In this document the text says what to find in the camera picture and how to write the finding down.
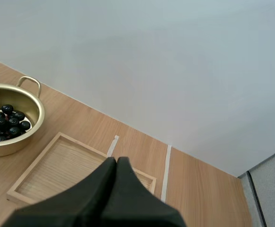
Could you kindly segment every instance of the table surface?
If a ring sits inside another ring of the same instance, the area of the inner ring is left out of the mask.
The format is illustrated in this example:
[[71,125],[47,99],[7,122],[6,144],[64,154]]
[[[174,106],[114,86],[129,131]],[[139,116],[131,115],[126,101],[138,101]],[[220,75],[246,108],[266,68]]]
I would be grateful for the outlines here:
[[[15,85],[23,74],[0,63],[0,83]],[[22,88],[36,94],[30,81]],[[161,197],[167,145],[46,85],[40,96],[46,110],[43,126],[23,150],[0,157],[0,225],[17,205],[7,190],[58,133],[62,132],[107,153],[119,136],[113,156],[128,156],[132,166],[157,178],[154,195]],[[166,203],[192,226],[252,226],[240,179],[172,148]]]

